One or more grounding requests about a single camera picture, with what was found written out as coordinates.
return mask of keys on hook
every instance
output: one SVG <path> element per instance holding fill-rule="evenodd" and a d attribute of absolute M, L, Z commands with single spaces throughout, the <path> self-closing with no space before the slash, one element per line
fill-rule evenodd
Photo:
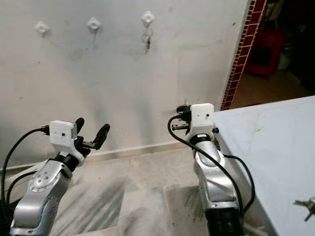
<path fill-rule="evenodd" d="M 309 218 L 312 215 L 315 215 L 315 197 L 310 198 L 308 201 L 304 202 L 304 201 L 299 201 L 296 200 L 293 204 L 298 205 L 298 206 L 303 206 L 306 207 L 310 213 L 308 214 L 308 216 L 304 219 L 304 221 L 308 221 Z"/>

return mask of white wall hook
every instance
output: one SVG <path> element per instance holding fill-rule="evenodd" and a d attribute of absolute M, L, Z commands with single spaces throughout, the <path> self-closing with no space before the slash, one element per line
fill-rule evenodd
<path fill-rule="evenodd" d="M 96 33 L 101 26 L 102 23 L 95 17 L 90 18 L 89 22 L 87 23 L 87 27 L 92 33 Z"/>
<path fill-rule="evenodd" d="M 156 19 L 156 17 L 152 14 L 151 11 L 147 11 L 141 17 L 141 21 L 145 28 L 149 27 L 149 25 Z"/>
<path fill-rule="evenodd" d="M 47 32 L 50 30 L 49 26 L 46 25 L 43 21 L 37 22 L 34 29 L 40 33 L 42 36 L 45 36 Z"/>

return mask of red stool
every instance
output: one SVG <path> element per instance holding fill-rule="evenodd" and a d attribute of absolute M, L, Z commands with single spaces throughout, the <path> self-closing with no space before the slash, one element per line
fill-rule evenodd
<path fill-rule="evenodd" d="M 259 29 L 250 54 L 246 72 L 268 79 L 276 70 L 285 34 L 278 29 Z"/>

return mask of white wall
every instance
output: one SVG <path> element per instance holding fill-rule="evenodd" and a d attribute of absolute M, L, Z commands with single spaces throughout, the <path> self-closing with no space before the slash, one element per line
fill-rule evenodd
<path fill-rule="evenodd" d="M 104 150 L 172 142 L 171 110 L 184 99 L 220 108 L 248 0 L 1 0 L 0 154 L 28 130 L 83 117 L 91 140 L 105 122 Z M 140 38 L 151 10 L 152 49 Z M 103 29 L 89 34 L 96 17 Z M 33 27 L 44 21 L 51 35 Z M 34 134 L 10 165 L 42 160 L 47 137 Z"/>

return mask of marble floor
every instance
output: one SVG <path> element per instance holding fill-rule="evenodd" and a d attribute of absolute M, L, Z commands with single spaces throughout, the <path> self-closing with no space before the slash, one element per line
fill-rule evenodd
<path fill-rule="evenodd" d="M 208 236 L 191 149 L 87 161 L 51 236 Z"/>

